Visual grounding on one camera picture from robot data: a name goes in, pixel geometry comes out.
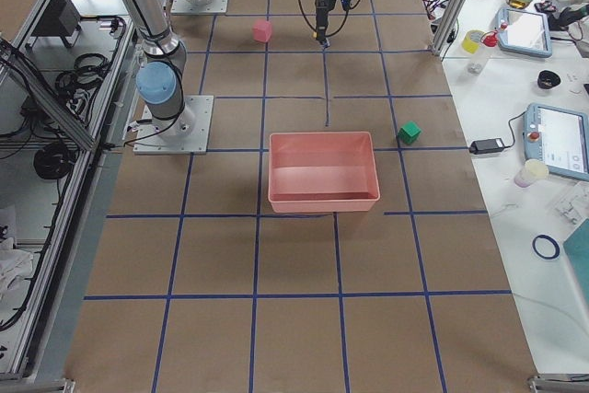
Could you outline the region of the teal box corner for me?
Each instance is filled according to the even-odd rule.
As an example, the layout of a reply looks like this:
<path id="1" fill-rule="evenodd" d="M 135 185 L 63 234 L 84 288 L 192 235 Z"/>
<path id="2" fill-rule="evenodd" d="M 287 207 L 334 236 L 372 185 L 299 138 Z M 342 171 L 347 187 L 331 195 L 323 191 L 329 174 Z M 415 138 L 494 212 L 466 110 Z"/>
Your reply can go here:
<path id="1" fill-rule="evenodd" d="M 585 219 L 564 241 L 563 247 L 572 266 L 575 278 L 583 297 L 588 300 L 589 295 L 589 220 Z"/>

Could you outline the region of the green cube near bin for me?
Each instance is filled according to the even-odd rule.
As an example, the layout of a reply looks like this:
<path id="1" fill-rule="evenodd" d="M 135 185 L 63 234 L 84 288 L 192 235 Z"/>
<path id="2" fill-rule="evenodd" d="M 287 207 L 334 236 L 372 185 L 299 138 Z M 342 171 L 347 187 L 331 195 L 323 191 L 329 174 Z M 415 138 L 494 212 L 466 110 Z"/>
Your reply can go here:
<path id="1" fill-rule="evenodd" d="M 422 134 L 422 128 L 415 121 L 407 121 L 398 128 L 397 138 L 403 144 L 413 144 Z"/>

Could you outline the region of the white paper cup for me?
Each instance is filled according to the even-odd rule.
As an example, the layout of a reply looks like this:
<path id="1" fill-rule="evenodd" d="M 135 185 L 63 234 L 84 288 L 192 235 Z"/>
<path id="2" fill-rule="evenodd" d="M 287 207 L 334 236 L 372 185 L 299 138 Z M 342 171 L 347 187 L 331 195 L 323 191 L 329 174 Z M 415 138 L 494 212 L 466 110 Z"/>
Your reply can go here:
<path id="1" fill-rule="evenodd" d="M 548 166 L 541 160 L 528 159 L 514 177 L 514 183 L 520 188 L 527 188 L 549 176 Z"/>

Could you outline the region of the pink cube near centre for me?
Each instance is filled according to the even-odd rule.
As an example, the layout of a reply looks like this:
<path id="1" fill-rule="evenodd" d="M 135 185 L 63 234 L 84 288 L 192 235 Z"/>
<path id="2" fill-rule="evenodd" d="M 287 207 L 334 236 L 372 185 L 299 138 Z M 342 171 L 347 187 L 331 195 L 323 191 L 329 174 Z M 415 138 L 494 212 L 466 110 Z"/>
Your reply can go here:
<path id="1" fill-rule="evenodd" d="M 268 43 L 272 35 L 272 24 L 269 20 L 258 19 L 252 26 L 252 38 L 254 41 Z"/>

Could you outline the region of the yellow tape roll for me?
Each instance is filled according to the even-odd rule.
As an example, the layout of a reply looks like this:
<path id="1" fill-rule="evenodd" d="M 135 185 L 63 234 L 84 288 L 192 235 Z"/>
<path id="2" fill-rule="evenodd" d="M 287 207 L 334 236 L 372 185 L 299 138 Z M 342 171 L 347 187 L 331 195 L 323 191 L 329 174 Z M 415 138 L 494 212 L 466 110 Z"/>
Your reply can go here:
<path id="1" fill-rule="evenodd" d="M 461 47 L 465 52 L 474 54 L 481 45 L 481 39 L 485 32 L 479 29 L 469 30 L 461 42 Z"/>

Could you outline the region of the black power adapter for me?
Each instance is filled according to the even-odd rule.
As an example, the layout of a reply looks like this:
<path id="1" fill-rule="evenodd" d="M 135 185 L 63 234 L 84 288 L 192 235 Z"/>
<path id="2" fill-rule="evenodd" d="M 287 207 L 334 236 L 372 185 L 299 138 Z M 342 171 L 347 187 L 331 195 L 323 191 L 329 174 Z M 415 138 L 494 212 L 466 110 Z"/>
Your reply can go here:
<path id="1" fill-rule="evenodd" d="M 472 155 L 486 155 L 500 153 L 506 148 L 502 138 L 489 138 L 474 140 L 468 151 Z"/>

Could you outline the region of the pink plastic bin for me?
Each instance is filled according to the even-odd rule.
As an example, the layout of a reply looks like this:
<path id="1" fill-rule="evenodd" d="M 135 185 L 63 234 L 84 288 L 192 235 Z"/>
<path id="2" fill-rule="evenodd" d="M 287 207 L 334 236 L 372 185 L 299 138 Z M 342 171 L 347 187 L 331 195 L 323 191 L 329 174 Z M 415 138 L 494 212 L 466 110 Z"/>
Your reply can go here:
<path id="1" fill-rule="evenodd" d="M 270 135 L 268 200 L 274 212 L 363 212 L 380 197 L 369 132 Z"/>

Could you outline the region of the upper teach pendant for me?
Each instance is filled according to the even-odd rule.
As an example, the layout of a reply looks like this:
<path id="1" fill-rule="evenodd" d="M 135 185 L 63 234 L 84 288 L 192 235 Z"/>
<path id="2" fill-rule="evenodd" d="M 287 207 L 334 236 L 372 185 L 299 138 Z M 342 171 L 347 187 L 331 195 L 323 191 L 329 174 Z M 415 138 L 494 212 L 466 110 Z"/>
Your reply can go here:
<path id="1" fill-rule="evenodd" d="M 495 20 L 498 27 L 503 26 L 498 36 L 502 50 L 537 58 L 552 55 L 549 23 L 544 14 L 503 7 Z"/>

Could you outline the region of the lower teach pendant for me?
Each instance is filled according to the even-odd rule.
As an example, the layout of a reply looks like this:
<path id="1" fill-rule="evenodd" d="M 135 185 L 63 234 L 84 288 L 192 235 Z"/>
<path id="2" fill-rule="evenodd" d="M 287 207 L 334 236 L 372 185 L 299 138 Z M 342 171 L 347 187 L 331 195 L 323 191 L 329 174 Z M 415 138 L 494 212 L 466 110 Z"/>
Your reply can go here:
<path id="1" fill-rule="evenodd" d="M 540 103 L 524 113 L 525 159 L 542 161 L 551 174 L 588 180 L 588 116 Z"/>

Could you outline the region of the teach pendant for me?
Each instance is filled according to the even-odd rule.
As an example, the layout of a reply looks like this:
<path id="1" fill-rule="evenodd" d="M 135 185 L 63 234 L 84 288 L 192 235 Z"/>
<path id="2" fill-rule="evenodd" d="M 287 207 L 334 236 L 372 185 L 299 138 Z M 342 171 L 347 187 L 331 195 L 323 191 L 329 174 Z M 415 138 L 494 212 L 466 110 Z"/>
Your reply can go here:
<path id="1" fill-rule="evenodd" d="M 588 180 L 588 116 L 540 103 L 524 113 L 525 159 L 542 161 L 551 174 Z"/>
<path id="2" fill-rule="evenodd" d="M 498 27 L 503 26 L 498 36 L 502 50 L 537 58 L 552 55 L 549 23 L 544 14 L 503 7 L 495 20 Z"/>

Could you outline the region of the red capped squeeze bottle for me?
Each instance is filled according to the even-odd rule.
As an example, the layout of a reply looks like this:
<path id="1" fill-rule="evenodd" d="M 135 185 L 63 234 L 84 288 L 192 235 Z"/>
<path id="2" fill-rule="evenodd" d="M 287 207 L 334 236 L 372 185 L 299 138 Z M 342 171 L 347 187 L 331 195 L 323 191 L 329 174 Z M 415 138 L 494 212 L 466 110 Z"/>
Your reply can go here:
<path id="1" fill-rule="evenodd" d="M 470 57 L 467 70 L 473 75 L 479 75 L 491 56 L 495 53 L 495 48 L 499 43 L 499 35 L 508 28 L 508 24 L 502 21 L 493 31 L 483 34 L 479 40 L 478 48 Z"/>

